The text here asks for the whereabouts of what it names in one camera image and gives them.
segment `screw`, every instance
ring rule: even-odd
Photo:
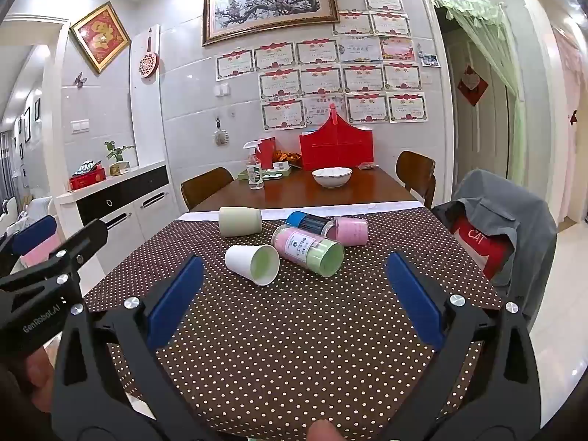
[[[449,302],[451,302],[451,305],[455,305],[456,307],[463,307],[466,304],[466,299],[455,293],[449,297]]]
[[[519,306],[515,302],[506,302],[506,311],[511,313],[517,313]]]
[[[83,305],[81,303],[76,303],[72,308],[69,309],[72,315],[79,315],[83,312]]]
[[[137,308],[139,303],[141,303],[141,301],[137,297],[128,298],[125,300],[125,308],[128,308],[129,310]]]

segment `potted plant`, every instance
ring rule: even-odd
[[[104,145],[110,151],[108,154],[108,159],[112,159],[113,157],[116,158],[116,162],[109,167],[110,175],[111,176],[120,176],[123,174],[130,166],[127,161],[123,161],[122,153],[127,149],[132,149],[134,146],[122,146],[116,147],[114,141],[106,141]]]

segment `white paper cup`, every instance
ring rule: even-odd
[[[250,207],[221,207],[219,230],[223,237],[240,237],[261,232],[261,211]]]
[[[269,285],[280,270],[280,256],[271,245],[233,245],[225,253],[225,265],[256,285]]]

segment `wooden chair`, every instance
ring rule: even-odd
[[[414,190],[424,198],[427,209],[433,204],[436,180],[433,172],[435,161],[429,157],[411,151],[402,151],[396,161],[396,175],[404,182],[405,189]]]
[[[203,200],[233,182],[233,176],[225,168],[216,168],[186,182],[181,189],[187,209],[192,210]]]

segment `bottle label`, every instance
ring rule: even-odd
[[[287,238],[286,247],[284,251],[302,262],[306,262],[308,256],[308,249],[316,242],[316,239],[308,235],[293,233]]]
[[[249,184],[259,184],[263,177],[261,167],[259,166],[249,166],[247,168],[247,175],[249,178]]]

